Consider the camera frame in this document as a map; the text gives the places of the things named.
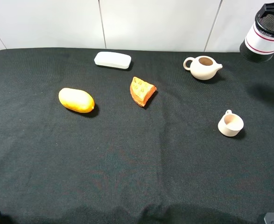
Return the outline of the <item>black mesh pen cup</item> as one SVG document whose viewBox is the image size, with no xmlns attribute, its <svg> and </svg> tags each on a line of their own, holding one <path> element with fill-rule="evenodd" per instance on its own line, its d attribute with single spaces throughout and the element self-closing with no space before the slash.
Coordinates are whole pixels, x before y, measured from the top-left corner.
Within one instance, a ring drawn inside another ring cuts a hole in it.
<svg viewBox="0 0 274 224">
<path fill-rule="evenodd" d="M 244 58 L 255 63 L 270 60 L 274 55 L 274 15 L 255 15 L 254 23 L 239 47 Z"/>
</svg>

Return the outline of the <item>beige ceramic teapot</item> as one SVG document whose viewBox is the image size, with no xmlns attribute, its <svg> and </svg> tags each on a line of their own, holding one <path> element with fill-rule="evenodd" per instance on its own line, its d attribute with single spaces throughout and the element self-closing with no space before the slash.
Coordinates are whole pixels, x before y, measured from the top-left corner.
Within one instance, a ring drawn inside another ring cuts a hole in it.
<svg viewBox="0 0 274 224">
<path fill-rule="evenodd" d="M 209 56 L 198 56 L 196 58 L 187 57 L 183 62 L 183 67 L 190 71 L 194 78 L 205 81 L 213 78 L 217 71 L 223 68 L 223 65 Z"/>
</svg>

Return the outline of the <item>beige ceramic cup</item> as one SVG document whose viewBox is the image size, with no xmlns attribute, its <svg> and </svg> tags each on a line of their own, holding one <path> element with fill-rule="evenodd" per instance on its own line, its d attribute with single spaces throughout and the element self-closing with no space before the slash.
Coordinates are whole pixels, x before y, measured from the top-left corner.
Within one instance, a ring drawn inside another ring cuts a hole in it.
<svg viewBox="0 0 274 224">
<path fill-rule="evenodd" d="M 243 127 L 243 119 L 231 110 L 227 110 L 218 123 L 218 130 L 227 137 L 236 136 Z"/>
</svg>

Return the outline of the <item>orange waffle slice toy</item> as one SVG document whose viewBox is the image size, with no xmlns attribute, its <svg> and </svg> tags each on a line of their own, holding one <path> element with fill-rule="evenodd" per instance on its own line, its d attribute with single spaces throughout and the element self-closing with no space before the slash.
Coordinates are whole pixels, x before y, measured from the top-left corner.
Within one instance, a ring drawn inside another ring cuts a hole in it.
<svg viewBox="0 0 274 224">
<path fill-rule="evenodd" d="M 130 84 L 130 93 L 133 100 L 141 107 L 144 107 L 157 88 L 138 77 L 133 77 Z"/>
</svg>

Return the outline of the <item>white glasses case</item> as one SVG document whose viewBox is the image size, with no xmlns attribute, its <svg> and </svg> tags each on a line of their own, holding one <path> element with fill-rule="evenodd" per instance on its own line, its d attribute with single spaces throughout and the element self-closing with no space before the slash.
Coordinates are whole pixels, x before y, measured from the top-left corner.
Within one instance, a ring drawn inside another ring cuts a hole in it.
<svg viewBox="0 0 274 224">
<path fill-rule="evenodd" d="M 97 53 L 94 58 L 94 62 L 97 66 L 104 66 L 117 69 L 128 69 L 132 61 L 131 56 L 116 53 L 116 52 L 106 52 L 101 51 Z"/>
</svg>

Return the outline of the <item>yellow mango toy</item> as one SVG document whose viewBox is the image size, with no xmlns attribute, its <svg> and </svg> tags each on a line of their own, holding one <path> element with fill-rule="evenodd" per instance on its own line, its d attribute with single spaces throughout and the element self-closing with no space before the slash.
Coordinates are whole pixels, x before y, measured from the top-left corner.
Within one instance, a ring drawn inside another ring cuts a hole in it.
<svg viewBox="0 0 274 224">
<path fill-rule="evenodd" d="M 58 99 L 65 108 L 79 113 L 89 113 L 95 107 L 92 96 L 79 89 L 62 88 L 59 91 Z"/>
</svg>

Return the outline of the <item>black table cloth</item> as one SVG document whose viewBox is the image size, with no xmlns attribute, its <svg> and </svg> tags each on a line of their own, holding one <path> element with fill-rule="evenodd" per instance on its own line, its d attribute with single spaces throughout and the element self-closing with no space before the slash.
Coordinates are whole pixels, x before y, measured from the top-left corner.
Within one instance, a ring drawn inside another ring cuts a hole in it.
<svg viewBox="0 0 274 224">
<path fill-rule="evenodd" d="M 210 53 L 208 81 L 184 70 L 197 52 L 128 51 L 128 70 L 97 49 L 0 50 L 3 224 L 254 224 L 274 212 L 274 57 Z M 133 77 L 157 90 L 144 107 Z M 95 101 L 65 108 L 62 88 Z M 224 136 L 227 110 L 243 129 Z"/>
</svg>

